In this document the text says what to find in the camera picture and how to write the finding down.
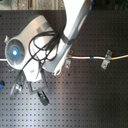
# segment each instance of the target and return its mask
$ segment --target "black cable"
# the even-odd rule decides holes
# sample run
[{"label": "black cable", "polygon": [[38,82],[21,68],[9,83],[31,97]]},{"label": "black cable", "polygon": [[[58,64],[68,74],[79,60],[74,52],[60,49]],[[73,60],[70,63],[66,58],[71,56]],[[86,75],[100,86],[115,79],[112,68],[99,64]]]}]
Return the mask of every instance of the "black cable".
[{"label": "black cable", "polygon": [[[38,37],[42,37],[42,36],[53,36],[53,38],[48,42],[46,43],[42,48],[38,47],[36,44],[35,44],[35,39],[38,38]],[[24,67],[22,68],[22,71],[23,69],[26,67],[26,65],[32,60],[36,60],[38,62],[42,62],[45,60],[49,60],[49,61],[52,61],[55,59],[55,57],[57,56],[57,52],[58,52],[58,45],[59,45],[59,41],[60,41],[60,38],[61,38],[61,31],[47,31],[47,32],[42,32],[42,33],[39,33],[38,35],[36,35],[35,37],[33,37],[30,42],[29,42],[29,46],[28,46],[28,50],[29,50],[29,54],[31,56],[31,58],[27,61],[27,63],[24,65]],[[38,49],[38,51],[32,55],[31,53],[31,50],[30,50],[30,45],[31,43],[33,42],[34,46]],[[55,56],[51,59],[48,58],[49,54],[51,53],[51,51],[55,48],[56,48],[56,53],[55,53]],[[45,57],[44,58],[37,58],[36,55],[40,52],[40,51],[44,51],[45,52]]]}]

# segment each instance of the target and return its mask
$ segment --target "metal bracket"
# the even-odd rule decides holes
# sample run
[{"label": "metal bracket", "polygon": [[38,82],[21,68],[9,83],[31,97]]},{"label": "metal bracket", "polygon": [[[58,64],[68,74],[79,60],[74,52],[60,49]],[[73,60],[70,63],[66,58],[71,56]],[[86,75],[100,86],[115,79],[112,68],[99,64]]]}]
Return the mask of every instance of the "metal bracket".
[{"label": "metal bracket", "polygon": [[47,87],[46,78],[45,78],[43,69],[41,70],[41,77],[42,77],[42,79],[43,79],[43,81],[44,81],[44,86],[43,86],[42,88],[37,89],[37,90],[33,90],[33,89],[32,89],[32,85],[31,85],[31,82],[27,82],[30,95],[36,94],[36,93],[38,93],[39,91],[48,88],[48,87]]},{"label": "metal bracket", "polygon": [[14,99],[16,97],[16,95],[23,90],[25,80],[26,80],[26,77],[24,75],[24,72],[20,71],[20,73],[18,74],[18,76],[12,86],[11,92],[10,92],[11,100]]},{"label": "metal bracket", "polygon": [[71,65],[71,59],[70,58],[72,58],[72,54],[73,54],[73,50],[70,50],[69,54],[67,55],[68,59],[66,59],[66,62],[65,62],[65,68],[67,68],[67,69],[70,68],[70,65]]},{"label": "metal bracket", "polygon": [[110,63],[111,57],[112,56],[112,52],[110,50],[107,51],[106,55],[105,55],[105,60],[102,62],[101,67],[105,70],[108,66],[108,64]]},{"label": "metal bracket", "polygon": [[28,84],[28,89],[29,89],[30,95],[33,95],[33,94],[36,94],[36,93],[37,93],[37,95],[38,95],[38,97],[39,97],[41,103],[42,103],[44,106],[46,106],[46,105],[49,104],[49,100],[48,100],[48,98],[47,98],[47,96],[45,95],[45,93],[44,93],[43,90],[46,89],[46,88],[48,88],[48,87],[47,87],[46,78],[45,78],[45,75],[44,75],[44,70],[41,69],[40,72],[41,72],[42,79],[43,79],[43,81],[44,81],[44,86],[43,86],[42,88],[33,90],[33,89],[32,89],[32,85],[31,85],[31,82],[27,82],[27,84]]},{"label": "metal bracket", "polygon": [[9,40],[10,40],[10,37],[6,35],[4,42],[7,44]]}]

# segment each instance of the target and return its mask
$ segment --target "small metal part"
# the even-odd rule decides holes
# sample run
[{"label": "small metal part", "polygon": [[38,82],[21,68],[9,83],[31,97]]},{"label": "small metal part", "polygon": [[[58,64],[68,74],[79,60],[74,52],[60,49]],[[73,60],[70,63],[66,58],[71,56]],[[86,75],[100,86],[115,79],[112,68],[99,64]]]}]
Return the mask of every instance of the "small metal part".
[{"label": "small metal part", "polygon": [[72,58],[72,54],[73,54],[73,50],[69,51],[69,54],[67,56],[66,62],[65,62],[65,68],[69,69],[70,65],[71,65],[71,59]]},{"label": "small metal part", "polygon": [[7,44],[9,40],[10,40],[10,37],[6,35],[4,42]]},{"label": "small metal part", "polygon": [[10,92],[11,100],[14,99],[16,97],[16,95],[23,90],[25,80],[26,80],[26,77],[24,75],[24,72],[20,71],[20,73],[18,74],[18,76],[12,86],[11,92]]},{"label": "small metal part", "polygon": [[12,72],[12,71],[14,71],[15,69],[12,68],[9,64],[7,64],[7,70],[8,70],[9,72]]},{"label": "small metal part", "polygon": [[110,50],[107,51],[106,55],[105,55],[105,59],[103,60],[101,67],[105,70],[108,66],[108,64],[110,63],[111,57],[112,56],[112,52]]}]

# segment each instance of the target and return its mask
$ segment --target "blue light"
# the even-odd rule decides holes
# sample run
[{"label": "blue light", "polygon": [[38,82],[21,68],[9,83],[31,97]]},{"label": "blue light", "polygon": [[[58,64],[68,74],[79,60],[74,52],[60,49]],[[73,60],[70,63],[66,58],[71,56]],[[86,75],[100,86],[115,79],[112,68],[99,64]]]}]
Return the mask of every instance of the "blue light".
[{"label": "blue light", "polygon": [[13,51],[12,51],[12,54],[13,54],[14,56],[17,56],[18,51],[17,51],[17,50],[13,50]]}]

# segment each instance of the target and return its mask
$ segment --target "black object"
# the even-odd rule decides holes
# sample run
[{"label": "black object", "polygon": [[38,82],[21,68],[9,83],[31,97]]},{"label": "black object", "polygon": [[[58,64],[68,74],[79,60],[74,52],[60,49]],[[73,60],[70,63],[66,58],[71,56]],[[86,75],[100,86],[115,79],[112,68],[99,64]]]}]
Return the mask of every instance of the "black object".
[{"label": "black object", "polygon": [[41,87],[41,88],[38,88],[36,90],[33,90],[32,89],[32,84],[31,82],[27,82],[27,85],[28,85],[28,89],[29,89],[29,93],[30,95],[33,95],[33,94],[36,94],[38,95],[40,101],[42,102],[42,104],[44,106],[48,105],[49,104],[49,100],[47,98],[47,96],[45,95],[45,93],[43,92],[44,89],[47,88],[47,84],[46,84],[46,78],[45,78],[45,75],[44,75],[44,70],[41,69],[41,75],[42,75],[42,79],[43,79],[43,82],[44,82],[44,86]]},{"label": "black object", "polygon": [[37,92],[37,95],[41,101],[41,103],[44,105],[44,106],[47,106],[49,104],[49,100],[47,98],[47,96],[45,95],[45,93],[42,91],[39,91]]},{"label": "black object", "polygon": [[115,3],[118,5],[121,5],[123,3],[124,0],[115,0]]}]

